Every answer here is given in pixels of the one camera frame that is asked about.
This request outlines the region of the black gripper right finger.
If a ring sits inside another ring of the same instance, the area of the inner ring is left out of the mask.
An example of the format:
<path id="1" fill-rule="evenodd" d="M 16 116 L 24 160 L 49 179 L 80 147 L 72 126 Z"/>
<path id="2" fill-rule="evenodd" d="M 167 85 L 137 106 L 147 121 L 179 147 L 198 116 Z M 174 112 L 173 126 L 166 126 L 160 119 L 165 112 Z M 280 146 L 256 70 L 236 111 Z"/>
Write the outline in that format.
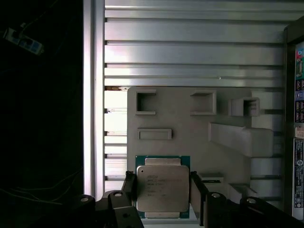
<path id="1" fill-rule="evenodd" d="M 190 204 L 199 225 L 206 228 L 302 228 L 304 224 L 257 197 L 239 203 L 210 192 L 200 176 L 190 173 Z"/>

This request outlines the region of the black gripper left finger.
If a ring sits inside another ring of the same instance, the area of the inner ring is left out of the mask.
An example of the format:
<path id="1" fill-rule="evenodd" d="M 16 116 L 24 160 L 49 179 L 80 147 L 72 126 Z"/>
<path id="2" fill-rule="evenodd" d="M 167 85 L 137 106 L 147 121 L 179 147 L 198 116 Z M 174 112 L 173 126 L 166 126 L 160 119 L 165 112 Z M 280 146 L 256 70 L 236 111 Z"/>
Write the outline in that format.
<path id="1" fill-rule="evenodd" d="M 43 216 L 32 228 L 142 228 L 143 223 L 133 205 L 137 177 L 127 171 L 120 190 L 106 192 L 97 201 L 89 195 L 79 195 Z"/>

